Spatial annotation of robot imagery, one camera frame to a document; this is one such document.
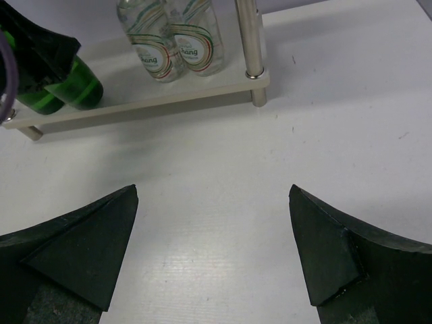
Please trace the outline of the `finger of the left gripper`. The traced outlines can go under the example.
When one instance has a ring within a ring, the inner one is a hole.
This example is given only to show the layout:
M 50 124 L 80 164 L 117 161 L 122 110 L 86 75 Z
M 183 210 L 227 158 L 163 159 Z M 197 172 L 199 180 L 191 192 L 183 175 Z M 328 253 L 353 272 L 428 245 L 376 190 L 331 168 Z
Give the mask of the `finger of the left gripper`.
M 35 24 L 6 1 L 1 2 L 1 31 L 18 66 L 19 95 L 40 92 L 67 79 L 81 47 L 76 38 Z

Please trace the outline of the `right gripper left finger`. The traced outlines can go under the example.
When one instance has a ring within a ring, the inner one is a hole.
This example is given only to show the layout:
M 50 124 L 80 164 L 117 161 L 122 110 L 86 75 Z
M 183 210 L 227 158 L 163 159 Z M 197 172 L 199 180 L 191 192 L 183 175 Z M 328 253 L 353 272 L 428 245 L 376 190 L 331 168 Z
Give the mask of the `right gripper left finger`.
M 138 209 L 135 185 L 1 236 L 2 323 L 98 323 Z

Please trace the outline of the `green Perrier bottle red label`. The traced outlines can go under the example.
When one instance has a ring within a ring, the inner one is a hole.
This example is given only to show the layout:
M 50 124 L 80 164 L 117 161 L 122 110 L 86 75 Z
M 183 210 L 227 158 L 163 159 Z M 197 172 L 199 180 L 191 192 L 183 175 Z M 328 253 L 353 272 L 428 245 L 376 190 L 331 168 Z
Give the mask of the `green Perrier bottle red label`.
M 78 110 L 94 109 L 103 96 L 103 85 L 100 80 L 78 56 L 75 56 L 66 80 L 46 86 L 45 89 Z

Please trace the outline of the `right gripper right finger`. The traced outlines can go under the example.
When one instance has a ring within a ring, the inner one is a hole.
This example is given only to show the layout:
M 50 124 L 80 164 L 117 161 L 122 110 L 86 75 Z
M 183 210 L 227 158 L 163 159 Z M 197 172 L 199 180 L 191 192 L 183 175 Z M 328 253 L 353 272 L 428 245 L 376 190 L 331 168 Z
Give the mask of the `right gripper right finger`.
M 431 245 L 339 211 L 297 185 L 290 219 L 321 323 L 430 323 Z

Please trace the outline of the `green Perrier bottle yellow label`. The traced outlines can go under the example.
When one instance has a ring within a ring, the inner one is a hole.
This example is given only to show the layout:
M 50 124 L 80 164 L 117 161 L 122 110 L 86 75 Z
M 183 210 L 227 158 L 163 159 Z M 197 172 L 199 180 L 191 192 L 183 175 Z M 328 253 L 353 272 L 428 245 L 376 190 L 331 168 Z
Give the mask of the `green Perrier bottle yellow label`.
M 59 111 L 65 103 L 42 86 L 36 87 L 40 76 L 36 76 L 37 64 L 41 59 L 35 55 L 33 49 L 25 49 L 13 35 L 1 26 L 8 44 L 16 59 L 19 76 L 19 89 L 16 100 L 41 115 L 50 115 Z

